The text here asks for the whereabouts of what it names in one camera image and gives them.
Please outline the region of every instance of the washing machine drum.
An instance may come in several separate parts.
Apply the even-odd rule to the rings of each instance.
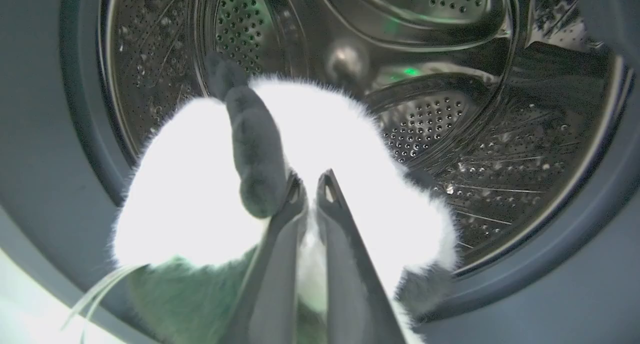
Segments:
[[[249,75],[343,87],[377,115],[393,157],[430,173],[455,210],[465,280],[554,225],[611,133],[623,96],[611,88],[629,78],[576,4],[103,0],[105,102],[133,164],[167,115],[208,95],[209,52]]]

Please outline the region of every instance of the white cat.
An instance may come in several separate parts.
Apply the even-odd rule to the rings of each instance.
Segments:
[[[429,269],[455,269],[457,231],[445,202],[407,180],[405,168],[382,141],[377,119],[363,104],[310,82],[262,77],[249,86],[277,124],[286,165],[306,186],[310,212],[318,179],[334,171],[407,344],[423,344],[398,291],[411,273],[426,280]],[[117,265],[162,270],[178,258],[189,275],[203,268],[215,273],[246,260],[268,218],[255,218],[244,208],[233,149],[227,110],[215,98],[192,99],[170,118],[141,158],[116,222],[112,254]],[[325,247],[313,215],[308,224],[299,249],[299,297],[324,314]],[[169,319],[144,315],[162,311],[160,304],[169,299],[153,299],[141,290],[135,295],[153,330],[187,342],[178,324],[167,328]]]

